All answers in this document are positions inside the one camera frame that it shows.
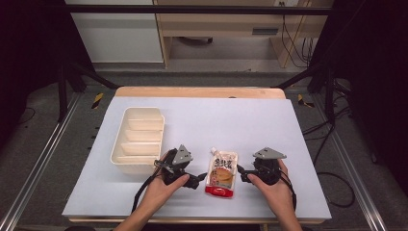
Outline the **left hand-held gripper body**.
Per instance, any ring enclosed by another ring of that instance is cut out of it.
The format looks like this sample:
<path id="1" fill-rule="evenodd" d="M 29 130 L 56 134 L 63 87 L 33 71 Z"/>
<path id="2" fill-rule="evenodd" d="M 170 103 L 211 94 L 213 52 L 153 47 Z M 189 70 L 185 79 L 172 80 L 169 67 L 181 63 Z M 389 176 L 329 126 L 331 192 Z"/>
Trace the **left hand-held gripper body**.
<path id="1" fill-rule="evenodd" d="M 186 166 L 192 160 L 191 153 L 181 144 L 179 148 L 167 151 L 162 160 L 156 160 L 154 165 L 158 168 L 157 176 L 161 176 L 166 185 L 186 175 Z"/>

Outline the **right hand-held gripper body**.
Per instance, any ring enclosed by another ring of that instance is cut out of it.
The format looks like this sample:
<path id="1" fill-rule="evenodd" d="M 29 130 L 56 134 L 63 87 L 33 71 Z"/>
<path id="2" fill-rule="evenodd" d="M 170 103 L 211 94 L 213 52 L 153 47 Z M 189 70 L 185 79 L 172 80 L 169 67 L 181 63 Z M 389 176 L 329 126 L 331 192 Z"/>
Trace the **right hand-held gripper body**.
<path id="1" fill-rule="evenodd" d="M 287 156 L 270 147 L 262 148 L 253 154 L 255 161 L 255 175 L 257 175 L 267 185 L 274 185 L 281 177 L 279 159 L 286 159 Z"/>

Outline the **white and red sauce pouch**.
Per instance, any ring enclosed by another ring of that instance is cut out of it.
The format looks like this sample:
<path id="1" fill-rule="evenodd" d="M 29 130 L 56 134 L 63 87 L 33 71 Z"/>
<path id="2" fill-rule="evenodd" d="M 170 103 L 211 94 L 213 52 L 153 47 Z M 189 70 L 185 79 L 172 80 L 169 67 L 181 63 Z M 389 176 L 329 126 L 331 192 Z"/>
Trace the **white and red sauce pouch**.
<path id="1" fill-rule="evenodd" d="M 213 158 L 205 185 L 205 193 L 222 198 L 234 196 L 236 174 L 238 171 L 238 154 L 232 151 L 220 151 L 211 148 Z"/>

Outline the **person's right hand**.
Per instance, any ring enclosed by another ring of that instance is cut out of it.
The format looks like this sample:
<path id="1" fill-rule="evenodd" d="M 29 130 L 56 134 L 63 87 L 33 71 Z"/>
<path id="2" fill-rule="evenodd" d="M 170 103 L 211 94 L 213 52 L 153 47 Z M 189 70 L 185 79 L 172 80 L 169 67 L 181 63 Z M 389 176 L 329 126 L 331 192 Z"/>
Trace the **person's right hand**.
<path id="1" fill-rule="evenodd" d="M 282 160 L 278 160 L 281 169 L 281 179 L 274 185 L 265 184 L 258 176 L 249 174 L 248 179 L 265 197 L 269 208 L 278 218 L 288 218 L 295 214 L 293 192 L 291 190 L 288 169 Z"/>

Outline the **person's left hand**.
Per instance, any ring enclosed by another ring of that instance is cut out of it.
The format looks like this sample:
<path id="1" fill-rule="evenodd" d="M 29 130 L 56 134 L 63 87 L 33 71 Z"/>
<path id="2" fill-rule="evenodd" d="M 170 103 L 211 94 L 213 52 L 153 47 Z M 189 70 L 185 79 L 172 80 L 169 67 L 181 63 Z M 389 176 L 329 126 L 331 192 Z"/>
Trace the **person's left hand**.
<path id="1" fill-rule="evenodd" d="M 190 179 L 188 174 L 184 174 L 177 180 L 167 185 L 160 176 L 155 177 L 146 189 L 140 207 L 154 214 L 158 211 L 180 188 Z"/>

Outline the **cream divided plastic container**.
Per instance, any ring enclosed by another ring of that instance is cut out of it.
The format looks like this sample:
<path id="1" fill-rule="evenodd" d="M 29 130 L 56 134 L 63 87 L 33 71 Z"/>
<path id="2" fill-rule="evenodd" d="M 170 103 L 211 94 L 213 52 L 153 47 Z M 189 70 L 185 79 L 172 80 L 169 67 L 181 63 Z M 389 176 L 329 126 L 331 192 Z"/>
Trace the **cream divided plastic container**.
<path id="1" fill-rule="evenodd" d="M 160 159 L 165 118 L 158 108 L 130 107 L 124 111 L 111 162 L 125 174 L 151 174 Z"/>

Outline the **yellow and black floor tape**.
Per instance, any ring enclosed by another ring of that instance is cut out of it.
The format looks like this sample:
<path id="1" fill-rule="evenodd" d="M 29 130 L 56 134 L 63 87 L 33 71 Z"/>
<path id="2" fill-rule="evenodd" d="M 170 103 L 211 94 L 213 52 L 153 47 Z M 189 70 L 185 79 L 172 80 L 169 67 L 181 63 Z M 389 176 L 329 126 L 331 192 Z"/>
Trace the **yellow and black floor tape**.
<path id="1" fill-rule="evenodd" d="M 93 100 L 93 103 L 91 105 L 92 109 L 97 109 L 98 108 L 98 106 L 100 104 L 100 101 L 102 100 L 103 96 L 104 96 L 103 92 L 99 92 L 99 93 L 96 94 L 96 96 L 95 96 L 95 98 Z"/>
<path id="2" fill-rule="evenodd" d="M 297 102 L 300 106 L 304 106 L 308 108 L 315 107 L 315 103 L 310 98 L 305 97 L 303 94 L 299 94 L 297 96 Z"/>

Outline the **black metal stand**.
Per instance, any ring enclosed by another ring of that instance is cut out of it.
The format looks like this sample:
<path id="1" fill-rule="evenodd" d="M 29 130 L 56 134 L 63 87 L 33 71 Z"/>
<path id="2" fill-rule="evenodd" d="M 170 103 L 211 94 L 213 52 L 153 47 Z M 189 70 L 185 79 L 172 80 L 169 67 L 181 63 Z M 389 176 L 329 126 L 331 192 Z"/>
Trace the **black metal stand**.
<path id="1" fill-rule="evenodd" d="M 291 79 L 274 86 L 275 89 L 285 90 L 289 86 L 311 77 L 307 87 L 308 92 L 317 93 L 324 89 L 324 114 L 331 125 L 335 125 L 333 92 L 335 88 L 335 78 L 332 68 L 328 64 L 313 64 L 304 71 L 296 74 Z"/>
<path id="2" fill-rule="evenodd" d="M 58 69 L 59 122 L 61 122 L 68 113 L 66 84 L 72 86 L 75 92 L 83 92 L 86 89 L 86 84 L 82 79 L 83 76 L 88 76 L 111 90 L 117 90 L 119 88 L 119 85 L 101 77 L 94 70 L 88 69 L 80 64 L 62 64 Z"/>

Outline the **white cabinet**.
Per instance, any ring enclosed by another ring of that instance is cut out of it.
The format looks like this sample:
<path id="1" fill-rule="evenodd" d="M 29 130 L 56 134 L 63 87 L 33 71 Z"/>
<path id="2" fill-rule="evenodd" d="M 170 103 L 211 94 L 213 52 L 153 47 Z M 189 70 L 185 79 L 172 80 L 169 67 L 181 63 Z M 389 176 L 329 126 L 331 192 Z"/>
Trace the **white cabinet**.
<path id="1" fill-rule="evenodd" d="M 161 63 L 154 13 L 73 13 L 93 63 Z"/>

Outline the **dark curtain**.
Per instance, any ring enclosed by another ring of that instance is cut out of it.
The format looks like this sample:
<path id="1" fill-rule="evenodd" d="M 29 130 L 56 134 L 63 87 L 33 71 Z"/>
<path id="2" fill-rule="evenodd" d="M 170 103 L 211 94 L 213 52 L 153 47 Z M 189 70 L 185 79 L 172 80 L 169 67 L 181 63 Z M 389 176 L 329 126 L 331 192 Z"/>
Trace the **dark curtain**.
<path id="1" fill-rule="evenodd" d="M 65 0 L 0 0 L 0 149 L 35 90 L 57 81 L 63 58 L 93 69 Z"/>
<path id="2" fill-rule="evenodd" d="M 334 0 L 312 61 L 351 84 L 374 150 L 408 194 L 408 0 Z"/>

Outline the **light wooden desk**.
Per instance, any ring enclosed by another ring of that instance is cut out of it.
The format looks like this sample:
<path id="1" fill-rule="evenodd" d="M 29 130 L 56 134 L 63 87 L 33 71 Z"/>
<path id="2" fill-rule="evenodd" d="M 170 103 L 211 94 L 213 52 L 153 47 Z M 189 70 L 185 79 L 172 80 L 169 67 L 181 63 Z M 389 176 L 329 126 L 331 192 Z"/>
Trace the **light wooden desk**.
<path id="1" fill-rule="evenodd" d="M 160 5 L 330 8 L 334 0 L 153 0 Z M 282 67 L 294 57 L 302 38 L 316 39 L 324 15 L 159 13 L 164 38 L 255 37 L 268 38 Z"/>

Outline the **aluminium floor rail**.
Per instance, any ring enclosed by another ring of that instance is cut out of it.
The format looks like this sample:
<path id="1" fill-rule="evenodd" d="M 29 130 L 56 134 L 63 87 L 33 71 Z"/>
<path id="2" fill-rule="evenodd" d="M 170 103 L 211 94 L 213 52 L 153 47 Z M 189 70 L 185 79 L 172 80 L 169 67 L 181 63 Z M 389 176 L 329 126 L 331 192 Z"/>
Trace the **aluminium floor rail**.
<path id="1" fill-rule="evenodd" d="M 345 182 L 350 187 L 353 199 L 358 203 L 370 230 L 389 231 L 370 196 L 363 178 L 352 163 L 340 135 L 335 130 L 335 122 L 338 117 L 348 112 L 349 107 L 346 106 L 340 96 L 338 96 L 337 100 L 331 99 L 326 102 L 327 97 L 323 98 L 320 94 L 313 94 L 312 99 L 322 119 L 328 121 L 328 123 L 325 124 L 327 130 L 325 138 L 330 140 L 333 146 L 333 150 L 343 169 Z"/>
<path id="2" fill-rule="evenodd" d="M 57 123 L 46 145 L 41 150 L 36 163 L 26 178 L 24 185 L 15 198 L 11 208 L 0 220 L 0 231 L 13 231 L 16 227 L 22 213 L 24 212 L 37 184 L 46 169 L 55 149 L 57 148 L 64 131 L 71 120 L 78 103 L 82 97 L 81 93 L 74 92 L 67 106 L 65 116 Z"/>

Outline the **black horizontal frame bar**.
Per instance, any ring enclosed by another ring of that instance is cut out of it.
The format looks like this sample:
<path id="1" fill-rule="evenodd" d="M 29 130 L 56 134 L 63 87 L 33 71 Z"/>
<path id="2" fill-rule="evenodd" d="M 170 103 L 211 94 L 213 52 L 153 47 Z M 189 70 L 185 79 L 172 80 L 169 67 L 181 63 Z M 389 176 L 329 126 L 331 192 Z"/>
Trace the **black horizontal frame bar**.
<path id="1" fill-rule="evenodd" d="M 197 14 L 284 14 L 329 15 L 331 8 L 187 6 L 187 5 L 66 5 L 70 13 L 197 13 Z"/>

